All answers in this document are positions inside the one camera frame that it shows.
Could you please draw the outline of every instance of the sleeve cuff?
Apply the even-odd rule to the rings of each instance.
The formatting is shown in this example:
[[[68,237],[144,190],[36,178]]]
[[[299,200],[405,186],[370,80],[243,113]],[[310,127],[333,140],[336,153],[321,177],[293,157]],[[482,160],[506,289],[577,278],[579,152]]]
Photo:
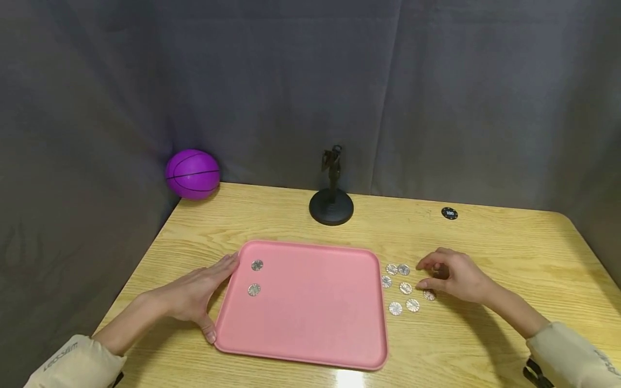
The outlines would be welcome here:
[[[31,375],[25,388],[107,388],[125,360],[87,336],[74,335]]]
[[[549,324],[526,344],[556,387],[621,387],[621,374],[608,357],[561,322]]]

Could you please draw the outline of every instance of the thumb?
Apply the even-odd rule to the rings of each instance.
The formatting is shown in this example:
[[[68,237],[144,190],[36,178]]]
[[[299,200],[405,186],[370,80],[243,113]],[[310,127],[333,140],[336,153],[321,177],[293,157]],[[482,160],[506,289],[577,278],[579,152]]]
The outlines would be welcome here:
[[[215,325],[214,321],[209,318],[207,313],[203,313],[197,320],[194,321],[200,326],[202,334],[205,336],[207,342],[213,345],[215,342]]]
[[[446,288],[446,280],[435,279],[434,277],[428,277],[416,284],[418,289],[432,289],[437,291],[444,291]]]

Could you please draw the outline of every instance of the coin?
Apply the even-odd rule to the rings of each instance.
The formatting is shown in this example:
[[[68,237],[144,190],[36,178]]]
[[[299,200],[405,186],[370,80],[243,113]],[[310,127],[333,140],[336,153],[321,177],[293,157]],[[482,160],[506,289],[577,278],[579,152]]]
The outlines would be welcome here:
[[[403,292],[405,295],[409,295],[412,293],[412,285],[409,283],[401,283],[399,285],[399,289],[401,290],[401,292]]]
[[[393,315],[401,315],[401,312],[403,311],[403,307],[401,307],[401,304],[397,302],[393,302],[388,305],[388,311],[390,311],[390,314],[393,314]]]
[[[410,267],[408,267],[405,264],[399,264],[399,266],[397,267],[397,270],[399,271],[400,274],[406,276],[410,274]]]
[[[386,272],[388,272],[391,275],[396,275],[397,274],[397,266],[394,264],[388,264],[386,266]]]
[[[417,301],[416,299],[408,299],[406,302],[406,308],[411,312],[417,312],[418,310],[420,310],[419,301]]]
[[[259,292],[261,292],[261,286],[257,283],[251,284],[250,287],[248,287],[248,295],[250,296],[256,296]]]
[[[427,300],[435,300],[435,291],[434,290],[424,290],[423,296]]]
[[[253,271],[259,271],[261,268],[263,268],[263,261],[262,260],[254,260],[252,262],[252,270]]]
[[[382,287],[388,288],[391,285],[392,285],[392,279],[386,275],[382,276]]]

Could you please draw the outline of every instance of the black poker chip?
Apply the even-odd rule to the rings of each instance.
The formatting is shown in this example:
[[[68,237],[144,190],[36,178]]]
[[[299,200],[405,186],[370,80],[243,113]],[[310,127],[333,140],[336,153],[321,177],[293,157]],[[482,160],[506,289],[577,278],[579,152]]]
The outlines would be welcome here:
[[[442,215],[444,216],[444,218],[449,219],[449,220],[454,220],[457,219],[457,210],[453,209],[452,207],[445,207],[442,209]]]

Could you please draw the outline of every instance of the plastic tray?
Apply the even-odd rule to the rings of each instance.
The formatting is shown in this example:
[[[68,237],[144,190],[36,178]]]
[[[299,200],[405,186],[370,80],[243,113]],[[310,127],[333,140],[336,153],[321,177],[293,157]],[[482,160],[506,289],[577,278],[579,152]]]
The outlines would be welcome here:
[[[368,250],[249,241],[216,322],[226,353],[377,370],[388,358],[377,256]],[[252,269],[262,260],[263,268]],[[250,296],[248,288],[261,291]]]

